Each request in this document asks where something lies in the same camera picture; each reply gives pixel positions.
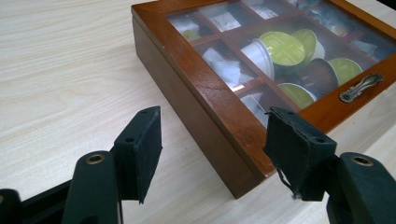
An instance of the wood grain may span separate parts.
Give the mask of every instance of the wood grain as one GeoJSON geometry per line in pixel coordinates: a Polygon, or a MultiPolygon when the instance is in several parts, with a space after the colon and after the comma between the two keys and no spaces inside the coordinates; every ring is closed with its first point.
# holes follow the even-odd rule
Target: wood grain
{"type": "MultiPolygon", "coordinates": [[[[125,223],[327,223],[325,202],[293,201],[276,175],[233,198],[136,57],[130,5],[141,2],[0,2],[0,189],[25,200],[63,183],[79,157],[110,150],[137,111],[160,105],[163,154],[145,204],[123,203],[125,223]]],[[[396,27],[394,10],[350,2],[396,27]]],[[[364,152],[396,176],[395,94],[332,130],[338,153],[364,152]]]]}

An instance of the table surface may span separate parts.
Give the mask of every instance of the table surface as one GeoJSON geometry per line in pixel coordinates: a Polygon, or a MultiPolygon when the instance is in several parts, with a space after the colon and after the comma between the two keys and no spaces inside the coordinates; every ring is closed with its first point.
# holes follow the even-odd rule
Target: table surface
{"type": "MultiPolygon", "coordinates": [[[[135,53],[129,1],[0,2],[0,189],[26,200],[110,150],[139,110],[160,105],[163,153],[145,203],[125,223],[328,223],[273,175],[239,200],[227,190],[135,53]]],[[[396,12],[350,0],[396,27],[396,12]]],[[[335,128],[337,153],[373,156],[396,176],[396,85],[335,128]]]]}

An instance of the screw hole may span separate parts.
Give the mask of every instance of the screw hole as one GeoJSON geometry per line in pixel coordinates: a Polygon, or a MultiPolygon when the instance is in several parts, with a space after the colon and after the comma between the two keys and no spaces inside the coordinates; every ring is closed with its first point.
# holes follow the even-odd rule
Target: screw hole
{"type": "Polygon", "coordinates": [[[370,161],[370,160],[368,160],[366,158],[363,158],[363,157],[359,157],[359,156],[352,157],[352,160],[354,162],[356,162],[357,164],[363,165],[363,166],[372,166],[372,165],[374,165],[374,163],[372,161],[370,161]]]}
{"type": "Polygon", "coordinates": [[[134,138],[125,138],[125,142],[132,143],[134,142],[134,138]]]}
{"type": "Polygon", "coordinates": [[[104,155],[96,154],[96,155],[93,155],[93,156],[90,156],[89,158],[87,158],[87,160],[85,160],[85,162],[87,162],[89,165],[94,165],[94,164],[97,164],[104,160],[105,160],[104,155]]]}

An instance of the black plastic part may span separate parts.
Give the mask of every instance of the black plastic part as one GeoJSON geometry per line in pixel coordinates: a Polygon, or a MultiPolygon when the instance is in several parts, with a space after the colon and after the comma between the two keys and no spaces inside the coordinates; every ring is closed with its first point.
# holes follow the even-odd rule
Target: black plastic part
{"type": "Polygon", "coordinates": [[[381,162],[344,153],[337,174],[354,223],[396,223],[396,182],[381,162]]]}
{"type": "Polygon", "coordinates": [[[113,155],[107,151],[95,151],[78,160],[63,224],[122,223],[115,168],[113,155]]]}
{"type": "Polygon", "coordinates": [[[61,223],[70,180],[22,203],[24,223],[61,223]]]}
{"type": "Polygon", "coordinates": [[[264,152],[295,197],[322,200],[321,171],[326,161],[333,158],[335,149],[336,142],[298,114],[271,107],[264,152]]]}
{"type": "Polygon", "coordinates": [[[144,202],[162,149],[160,107],[141,110],[110,150],[116,161],[122,200],[144,202]]]}
{"type": "Polygon", "coordinates": [[[14,224],[22,220],[22,205],[14,189],[0,189],[0,223],[14,224]]]}

